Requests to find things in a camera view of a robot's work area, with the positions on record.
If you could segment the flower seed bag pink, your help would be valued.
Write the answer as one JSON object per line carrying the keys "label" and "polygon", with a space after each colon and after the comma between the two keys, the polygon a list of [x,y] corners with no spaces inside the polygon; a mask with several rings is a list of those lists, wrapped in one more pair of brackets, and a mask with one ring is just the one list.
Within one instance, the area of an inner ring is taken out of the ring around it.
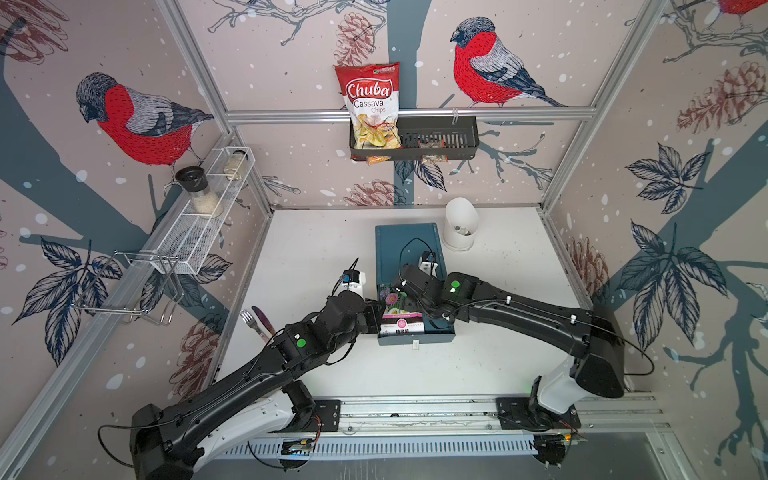
{"label": "flower seed bag pink", "polygon": [[418,304],[410,300],[406,292],[390,284],[381,284],[378,286],[378,295],[384,307],[379,321],[380,336],[425,332],[423,314],[417,309]]}

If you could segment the teal drawer cabinet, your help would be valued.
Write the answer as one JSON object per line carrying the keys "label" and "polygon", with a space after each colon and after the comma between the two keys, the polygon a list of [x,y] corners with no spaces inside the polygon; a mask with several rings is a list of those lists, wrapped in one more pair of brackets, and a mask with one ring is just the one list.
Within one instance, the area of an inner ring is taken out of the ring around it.
{"label": "teal drawer cabinet", "polygon": [[[378,286],[381,284],[390,284],[398,288],[401,268],[406,265],[418,267],[420,256],[424,251],[432,251],[437,255],[439,267],[436,278],[443,280],[446,277],[444,256],[435,223],[378,225],[375,227],[375,246],[377,295]],[[380,336],[378,333],[379,343],[381,345],[439,344],[454,340],[455,328],[449,322],[427,320],[424,316],[423,318],[424,333],[395,336]]]}

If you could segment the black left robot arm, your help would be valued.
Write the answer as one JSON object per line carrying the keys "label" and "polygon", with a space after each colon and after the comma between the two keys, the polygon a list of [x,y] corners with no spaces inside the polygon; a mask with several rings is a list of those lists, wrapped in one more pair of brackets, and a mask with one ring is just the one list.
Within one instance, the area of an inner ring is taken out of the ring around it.
{"label": "black left robot arm", "polygon": [[301,376],[378,327],[381,302],[342,291],[283,327],[259,354],[195,396],[132,418],[129,449],[139,479],[189,479],[221,452],[262,433],[319,433],[323,420]]}

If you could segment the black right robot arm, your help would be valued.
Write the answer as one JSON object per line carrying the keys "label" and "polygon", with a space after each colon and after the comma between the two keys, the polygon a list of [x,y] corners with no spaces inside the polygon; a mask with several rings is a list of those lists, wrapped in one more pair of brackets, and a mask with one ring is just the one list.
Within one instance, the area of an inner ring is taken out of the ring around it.
{"label": "black right robot arm", "polygon": [[528,407],[533,414],[563,416],[586,397],[619,399],[626,392],[628,341],[616,321],[592,310],[515,295],[460,272],[440,280],[416,266],[403,267],[394,287],[432,318],[500,327],[565,352],[558,367],[534,381]]}

